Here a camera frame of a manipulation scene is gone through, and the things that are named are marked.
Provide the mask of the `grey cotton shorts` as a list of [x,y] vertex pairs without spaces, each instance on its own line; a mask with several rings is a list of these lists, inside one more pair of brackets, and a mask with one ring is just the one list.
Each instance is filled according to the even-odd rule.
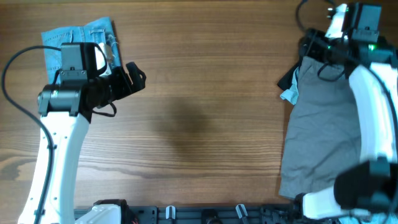
[[355,98],[342,67],[304,57],[298,98],[285,135],[279,194],[294,198],[333,186],[359,162],[361,133]]

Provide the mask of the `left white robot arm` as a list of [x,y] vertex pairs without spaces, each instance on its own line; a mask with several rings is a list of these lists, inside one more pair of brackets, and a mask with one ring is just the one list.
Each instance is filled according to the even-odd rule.
[[133,62],[97,66],[96,43],[63,43],[61,67],[38,95],[40,146],[19,223],[74,223],[78,160],[93,114],[141,91],[146,75]]

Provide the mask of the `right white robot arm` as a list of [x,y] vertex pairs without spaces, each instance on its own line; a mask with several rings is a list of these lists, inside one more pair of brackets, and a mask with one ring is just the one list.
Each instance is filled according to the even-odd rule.
[[326,32],[305,30],[301,56],[344,68],[358,109],[361,153],[332,187],[296,196],[299,217],[397,213],[397,49],[380,35],[381,12],[378,4],[332,4]]

